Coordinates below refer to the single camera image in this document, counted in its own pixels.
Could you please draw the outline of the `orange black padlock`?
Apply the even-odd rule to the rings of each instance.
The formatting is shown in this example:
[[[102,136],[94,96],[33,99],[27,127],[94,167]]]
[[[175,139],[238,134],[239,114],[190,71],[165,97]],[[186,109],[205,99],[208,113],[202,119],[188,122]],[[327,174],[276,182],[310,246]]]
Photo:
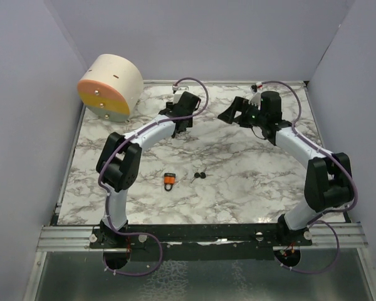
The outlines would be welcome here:
[[[164,189],[169,192],[172,190],[174,184],[175,184],[175,177],[176,175],[171,172],[166,172],[164,174]]]

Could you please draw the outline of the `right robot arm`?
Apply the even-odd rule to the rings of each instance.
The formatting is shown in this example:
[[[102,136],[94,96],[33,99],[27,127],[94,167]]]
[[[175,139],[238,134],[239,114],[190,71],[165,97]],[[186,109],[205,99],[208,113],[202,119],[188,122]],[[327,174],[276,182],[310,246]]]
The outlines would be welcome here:
[[[260,128],[266,140],[293,156],[306,169],[304,199],[279,219],[282,226],[275,230],[280,244],[290,245],[298,237],[297,230],[324,212],[353,200],[348,156],[334,154],[295,132],[291,122],[283,119],[279,93],[256,93],[251,100],[235,97],[218,119],[244,128]]]

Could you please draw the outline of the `black head key bunch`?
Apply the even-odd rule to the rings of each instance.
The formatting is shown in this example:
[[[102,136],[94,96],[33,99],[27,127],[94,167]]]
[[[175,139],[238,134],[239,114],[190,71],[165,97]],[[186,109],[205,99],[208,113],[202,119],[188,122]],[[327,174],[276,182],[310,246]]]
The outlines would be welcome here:
[[[208,171],[206,169],[204,169],[203,171],[196,171],[194,173],[193,178],[190,181],[190,183],[192,184],[197,179],[206,179],[206,178],[212,177],[212,176],[213,176],[213,174],[208,173]]]

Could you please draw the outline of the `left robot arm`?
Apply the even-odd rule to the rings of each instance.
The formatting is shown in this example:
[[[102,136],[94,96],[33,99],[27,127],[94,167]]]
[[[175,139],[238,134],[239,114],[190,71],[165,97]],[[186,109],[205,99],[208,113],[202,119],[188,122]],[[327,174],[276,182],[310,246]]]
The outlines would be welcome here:
[[[114,248],[122,246],[126,239],[122,228],[127,224],[127,193],[137,179],[142,154],[161,140],[192,127],[200,98],[187,91],[177,98],[149,123],[124,135],[114,132],[105,142],[96,170],[98,184],[106,190],[102,222],[108,228],[104,240]]]

